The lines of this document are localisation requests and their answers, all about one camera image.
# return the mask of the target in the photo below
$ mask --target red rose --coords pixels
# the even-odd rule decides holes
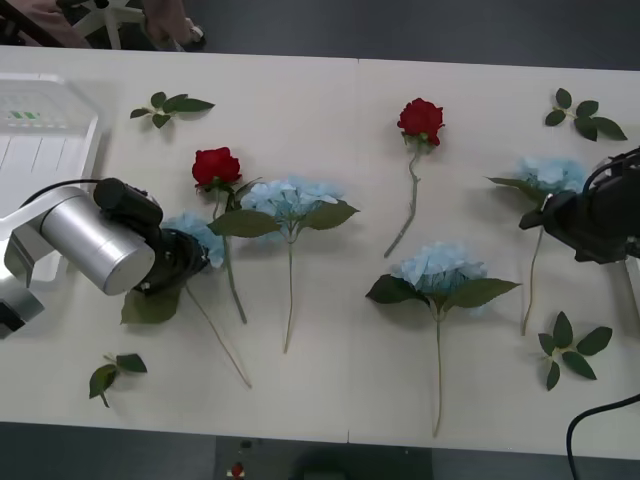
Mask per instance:
[[[242,176],[240,162],[231,156],[231,151],[227,147],[217,150],[198,150],[191,173],[198,182],[196,187],[209,185],[216,177],[224,183],[232,183]]]
[[[404,130],[405,135],[412,137],[426,133],[429,143],[440,145],[438,130],[444,127],[442,123],[442,107],[438,108],[431,102],[425,102],[421,98],[416,98],[400,114],[398,127]]]

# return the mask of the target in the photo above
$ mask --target flower stem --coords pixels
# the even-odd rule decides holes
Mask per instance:
[[[404,222],[404,226],[402,227],[402,230],[400,230],[400,233],[398,233],[398,236],[393,241],[391,246],[387,248],[386,252],[384,252],[384,258],[387,258],[389,255],[391,255],[391,252],[393,251],[394,248],[396,248],[396,245],[400,243],[400,240],[402,240],[402,237],[404,237],[404,234],[407,232],[407,229],[411,225],[411,222],[413,222],[413,217],[416,216],[416,201],[418,198],[418,182],[420,181],[420,179],[414,173],[413,167],[415,166],[415,164],[418,162],[419,159],[420,159],[420,150],[418,149],[416,150],[416,153],[413,156],[413,159],[411,160],[411,162],[409,162],[409,173],[411,174],[411,181],[413,182],[412,189],[411,189],[411,203],[409,204],[409,218],[407,218],[407,221]]]
[[[231,268],[231,253],[229,252],[229,241],[226,236],[222,237],[222,244],[224,245],[224,263],[227,266],[227,276],[229,277],[229,286],[231,287],[231,294],[233,295],[233,300],[236,302],[236,307],[238,307],[238,313],[240,314],[240,320],[245,325],[247,324],[247,316],[244,313],[244,309],[242,308],[242,303],[240,303],[240,297],[238,296],[238,292],[236,291],[236,282],[233,279],[233,269]]]
[[[533,268],[536,265],[536,258],[538,257],[538,250],[540,250],[540,242],[542,242],[543,234],[544,228],[540,227],[538,243],[536,243],[536,251],[533,254],[533,259],[531,260],[531,271],[529,272],[529,307],[527,308],[527,313],[524,316],[524,321],[522,322],[522,330],[520,332],[523,337],[527,334],[527,323],[529,323],[529,315],[531,315],[531,309],[533,308]]]
[[[244,373],[242,373],[242,370],[240,369],[240,367],[238,366],[238,364],[236,363],[235,359],[233,358],[233,355],[231,355],[231,352],[229,351],[229,349],[227,348],[226,344],[222,341],[222,338],[220,337],[220,334],[218,333],[218,330],[216,329],[215,325],[213,324],[213,322],[211,321],[211,319],[209,318],[209,315],[207,315],[207,312],[204,311],[204,309],[202,308],[202,306],[200,305],[200,302],[198,302],[198,300],[196,299],[195,295],[193,294],[193,292],[191,291],[191,289],[189,288],[189,285],[186,285],[186,290],[187,293],[189,294],[189,296],[191,297],[191,300],[193,300],[193,303],[196,304],[196,307],[198,307],[198,310],[200,310],[200,313],[202,314],[202,316],[207,320],[207,322],[209,323],[209,326],[211,327],[211,329],[213,330],[213,333],[216,334],[216,338],[218,339],[218,341],[220,342],[220,345],[222,345],[222,348],[224,348],[224,351],[227,352],[227,355],[229,356],[229,358],[231,359],[231,362],[233,363],[233,366],[236,367],[236,370],[238,371],[238,373],[240,374],[240,376],[242,377],[242,380],[244,381],[245,385],[249,388],[251,388],[251,382],[249,381],[249,379],[247,377],[245,377]]]
[[[436,342],[438,344],[438,420],[433,431],[433,437],[438,436],[440,420],[442,420],[442,358],[440,356],[440,320],[436,320]]]
[[[287,336],[284,341],[284,353],[289,350],[291,341],[291,315],[293,314],[293,243],[289,243],[289,321],[287,322]]]

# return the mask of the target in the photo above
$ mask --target blue hydrangea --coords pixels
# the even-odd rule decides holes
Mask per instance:
[[[184,212],[182,215],[169,218],[162,222],[162,228],[178,230],[194,237],[201,246],[207,249],[209,262],[215,268],[219,268],[224,262],[222,237],[209,230],[207,222],[195,213]]]
[[[516,178],[544,193],[581,192],[587,177],[587,170],[569,158],[525,157],[518,162],[516,171]]]
[[[392,267],[392,275],[427,296],[450,295],[468,280],[486,278],[487,269],[482,262],[471,261],[462,245],[437,242]]]
[[[240,200],[242,208],[257,210],[286,225],[318,208],[322,202],[338,203],[343,192],[328,183],[309,182],[299,177],[258,183]]]

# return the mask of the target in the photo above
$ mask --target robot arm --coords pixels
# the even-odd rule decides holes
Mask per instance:
[[[522,217],[520,228],[544,227],[576,251],[578,262],[640,257],[640,148],[610,160],[591,174],[581,193],[550,195],[540,210]]]
[[[0,219],[0,338],[44,309],[29,290],[31,273],[53,250],[107,295],[153,294],[199,272],[207,252],[193,237],[160,228],[162,216],[145,192],[111,178],[97,182],[93,199],[77,187],[55,188]],[[29,236],[47,248],[25,247]]]

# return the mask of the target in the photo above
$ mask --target gray floor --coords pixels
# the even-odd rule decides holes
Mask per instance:
[[[631,0],[184,1],[209,52],[640,70],[640,2]],[[330,455],[356,480],[570,479],[561,456],[239,443],[0,423],[0,478],[222,480],[242,460],[248,480],[286,480],[296,459]],[[640,478],[640,462],[579,459],[578,467],[582,480]]]
[[[184,0],[206,51],[640,69],[633,0]]]

